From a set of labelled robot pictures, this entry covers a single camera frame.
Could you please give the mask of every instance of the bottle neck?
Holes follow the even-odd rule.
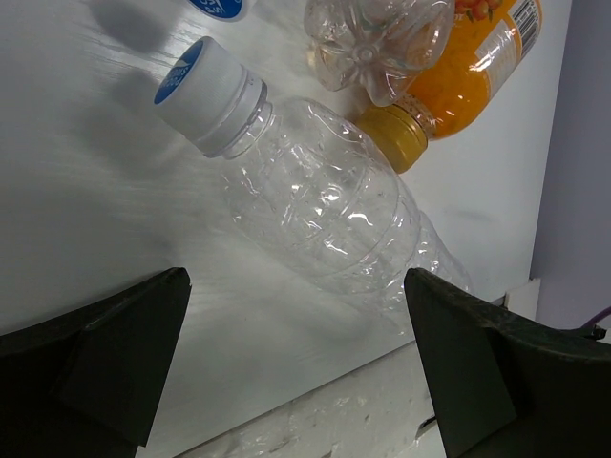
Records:
[[[273,106],[267,101],[267,88],[263,84],[259,102],[248,119],[248,122],[237,135],[236,139],[223,150],[221,155],[225,159],[235,159],[248,151],[269,125],[272,113]]]

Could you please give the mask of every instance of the bottle cap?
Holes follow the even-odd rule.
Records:
[[[209,36],[177,61],[155,95],[158,115],[205,156],[220,156],[250,124],[265,85]]]
[[[396,105],[371,106],[356,125],[371,137],[397,174],[406,172],[429,146],[420,124]]]

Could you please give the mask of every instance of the crushed plastic bottle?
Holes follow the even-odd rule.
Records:
[[[454,0],[309,0],[304,25],[323,86],[360,84],[385,107],[439,59],[453,18]]]
[[[367,135],[312,100],[272,106],[265,83],[212,38],[184,53],[155,103],[205,156],[229,159],[223,175],[233,220],[312,283],[376,310],[403,303],[410,266],[468,289],[468,276]]]

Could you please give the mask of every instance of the purple cable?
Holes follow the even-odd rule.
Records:
[[[607,318],[609,315],[611,315],[611,307],[607,307],[604,310],[602,310],[599,314],[595,315],[594,317],[592,317],[592,319],[588,320],[588,322],[584,324],[582,327],[592,327],[600,323],[602,320]]]

